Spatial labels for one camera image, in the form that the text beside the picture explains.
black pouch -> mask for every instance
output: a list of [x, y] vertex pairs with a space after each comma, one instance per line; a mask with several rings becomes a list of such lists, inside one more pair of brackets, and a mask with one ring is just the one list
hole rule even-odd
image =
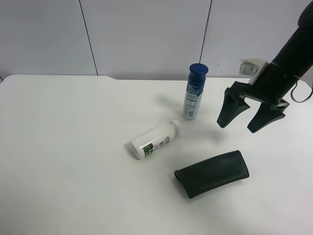
[[239, 150], [224, 153], [174, 172], [191, 199], [211, 189], [249, 177]]

